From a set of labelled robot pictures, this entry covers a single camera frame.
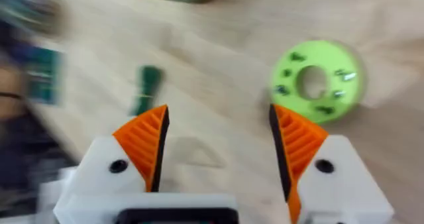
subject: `wooden table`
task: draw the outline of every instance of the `wooden table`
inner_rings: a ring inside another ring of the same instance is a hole
[[[364,61],[368,89],[325,128],[352,141],[394,222],[424,219],[423,0],[62,1],[62,101],[35,107],[75,156],[127,119],[138,68],[154,64],[171,120],[161,188],[232,192],[243,223],[289,223],[266,119],[270,72],[298,42],[338,40]]]

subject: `green donut-shaped object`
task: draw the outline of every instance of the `green donut-shaped object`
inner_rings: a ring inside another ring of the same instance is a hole
[[[301,95],[299,75],[311,66],[326,76],[325,92],[317,99]],[[278,62],[272,74],[272,100],[315,123],[342,117],[361,99],[364,72],[355,57],[342,45],[326,40],[298,44]]]

